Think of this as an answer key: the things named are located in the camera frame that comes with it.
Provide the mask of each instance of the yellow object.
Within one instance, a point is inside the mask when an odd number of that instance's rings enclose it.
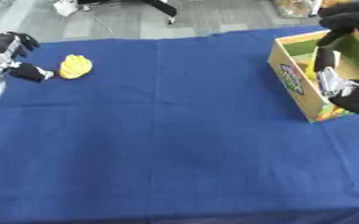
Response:
[[[60,66],[60,76],[64,79],[76,79],[92,69],[92,62],[81,55],[68,55]]]
[[[316,73],[314,72],[314,63],[316,61],[316,55],[317,55],[317,48],[314,50],[314,53],[312,55],[312,58],[310,59],[309,65],[307,65],[305,75],[307,78],[309,78],[312,81],[315,81],[317,79]]]

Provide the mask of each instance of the box label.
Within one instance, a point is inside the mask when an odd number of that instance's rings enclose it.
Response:
[[[280,68],[282,69],[283,83],[285,84],[285,87],[299,95],[303,95],[304,90],[300,82],[300,73],[298,71],[294,71],[294,69],[285,64],[280,64]]]

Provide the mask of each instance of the printed graphic on box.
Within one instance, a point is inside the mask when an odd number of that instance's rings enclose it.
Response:
[[[299,95],[304,94],[304,90],[302,88],[302,84],[300,82],[301,75],[296,69],[292,69],[290,66],[285,64],[280,64],[280,68],[282,69],[283,74],[283,82],[287,89],[294,91]]]
[[[339,108],[334,104],[327,104],[322,107],[319,115],[316,117],[315,121],[321,122],[330,118],[346,116],[352,114],[344,108]]]

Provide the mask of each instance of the white object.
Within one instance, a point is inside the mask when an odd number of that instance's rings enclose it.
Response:
[[[91,11],[91,6],[89,6],[89,4],[84,4],[84,5],[82,6],[82,9],[83,9],[84,11]]]
[[[79,8],[77,0],[59,0],[53,6],[55,10],[63,17],[69,17]]]
[[[317,13],[319,13],[321,5],[322,5],[322,0],[313,0],[313,7],[309,16],[316,16]]]

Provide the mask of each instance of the blue tablecloth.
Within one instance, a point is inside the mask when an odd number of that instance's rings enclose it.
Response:
[[[43,45],[28,61],[94,71],[9,78],[0,221],[359,223],[359,115],[308,123],[266,62],[273,39],[318,29]]]

